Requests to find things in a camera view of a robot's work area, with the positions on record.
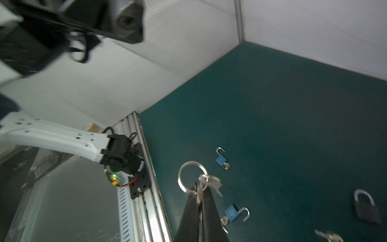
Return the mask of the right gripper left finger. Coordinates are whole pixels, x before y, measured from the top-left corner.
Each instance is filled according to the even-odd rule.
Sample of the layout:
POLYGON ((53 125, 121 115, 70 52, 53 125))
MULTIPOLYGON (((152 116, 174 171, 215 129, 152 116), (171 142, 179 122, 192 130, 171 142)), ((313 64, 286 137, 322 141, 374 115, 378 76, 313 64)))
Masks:
POLYGON ((190 194, 184 207, 179 228, 174 236, 174 242, 199 241, 200 206, 198 195, 190 194))

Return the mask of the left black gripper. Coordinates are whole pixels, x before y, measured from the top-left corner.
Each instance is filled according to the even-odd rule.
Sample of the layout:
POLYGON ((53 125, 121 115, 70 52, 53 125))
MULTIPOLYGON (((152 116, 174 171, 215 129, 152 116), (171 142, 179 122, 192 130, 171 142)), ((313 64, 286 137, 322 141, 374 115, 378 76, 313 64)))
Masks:
POLYGON ((15 16, 1 24, 1 63, 22 77, 52 64, 63 53, 85 64, 100 40, 95 30, 106 1, 1 1, 15 16))

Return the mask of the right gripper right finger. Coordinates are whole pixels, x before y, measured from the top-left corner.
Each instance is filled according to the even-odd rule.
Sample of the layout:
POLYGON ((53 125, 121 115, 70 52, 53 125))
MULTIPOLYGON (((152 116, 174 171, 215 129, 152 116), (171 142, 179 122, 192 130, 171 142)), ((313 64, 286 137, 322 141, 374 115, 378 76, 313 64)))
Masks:
POLYGON ((210 188, 203 191, 202 199, 202 238, 204 242, 228 242, 222 228, 219 213, 210 188))

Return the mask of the blue padlock with keys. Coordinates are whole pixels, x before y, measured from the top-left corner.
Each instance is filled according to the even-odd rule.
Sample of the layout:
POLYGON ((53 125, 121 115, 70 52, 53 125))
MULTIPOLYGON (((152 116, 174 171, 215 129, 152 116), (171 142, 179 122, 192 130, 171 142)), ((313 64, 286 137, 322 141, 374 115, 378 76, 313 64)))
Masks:
POLYGON ((251 212, 247 207, 242 207, 240 209, 237 209, 234 205, 230 205, 225 210, 225 215, 220 218, 220 221, 221 221, 221 226, 226 234, 229 234, 229 231, 226 228, 226 225, 236 221, 239 218, 239 216, 244 212, 247 213, 246 216, 243 218, 243 221, 246 222, 251 215, 251 212))

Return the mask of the silver keys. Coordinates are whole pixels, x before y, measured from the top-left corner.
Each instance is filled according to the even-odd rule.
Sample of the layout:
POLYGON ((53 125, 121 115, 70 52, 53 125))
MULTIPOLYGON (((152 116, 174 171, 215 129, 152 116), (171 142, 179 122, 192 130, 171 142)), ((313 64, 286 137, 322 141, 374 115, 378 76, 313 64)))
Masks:
POLYGON ((344 242, 343 238, 336 233, 332 233, 332 232, 324 233, 324 232, 319 231, 319 230, 314 230, 314 233, 317 236, 326 239, 328 242, 344 242))
POLYGON ((196 200, 198 205, 201 205, 204 199, 204 191, 208 187, 214 189, 220 197, 223 197, 223 193, 220 190, 221 187, 223 186, 222 181, 218 177, 208 174, 205 167, 196 161, 186 162, 180 167, 178 172, 178 185, 183 192, 187 194, 196 195, 196 200), (199 183, 196 185, 196 188, 194 190, 188 189, 181 180, 181 173, 183 169, 190 165, 198 167, 203 172, 203 174, 199 175, 198 177, 199 183))

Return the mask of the black padlock with keys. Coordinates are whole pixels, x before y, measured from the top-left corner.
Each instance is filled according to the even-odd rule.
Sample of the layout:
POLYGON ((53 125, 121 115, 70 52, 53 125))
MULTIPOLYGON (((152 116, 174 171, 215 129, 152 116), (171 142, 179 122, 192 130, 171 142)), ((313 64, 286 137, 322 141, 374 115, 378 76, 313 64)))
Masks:
POLYGON ((382 225, 382 218, 380 215, 380 211, 376 206, 373 197, 371 194, 362 189, 356 189, 354 191, 354 204, 357 213, 357 217, 361 220, 382 225), (360 196, 366 196, 368 198, 367 202, 361 202, 359 200, 360 196))

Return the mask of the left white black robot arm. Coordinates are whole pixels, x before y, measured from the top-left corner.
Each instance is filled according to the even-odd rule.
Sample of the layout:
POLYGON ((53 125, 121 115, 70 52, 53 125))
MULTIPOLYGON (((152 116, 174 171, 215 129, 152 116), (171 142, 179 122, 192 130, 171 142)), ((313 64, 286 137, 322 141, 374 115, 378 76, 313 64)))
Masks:
MULTIPOLYGON (((23 78, 35 75, 61 54, 81 64, 102 37, 141 43, 143 1, 2 1, 17 20, 1 26, 1 61, 23 78)), ((82 156, 113 172, 139 174, 144 160, 133 137, 81 131, 34 118, 1 96, 1 141, 82 156)))

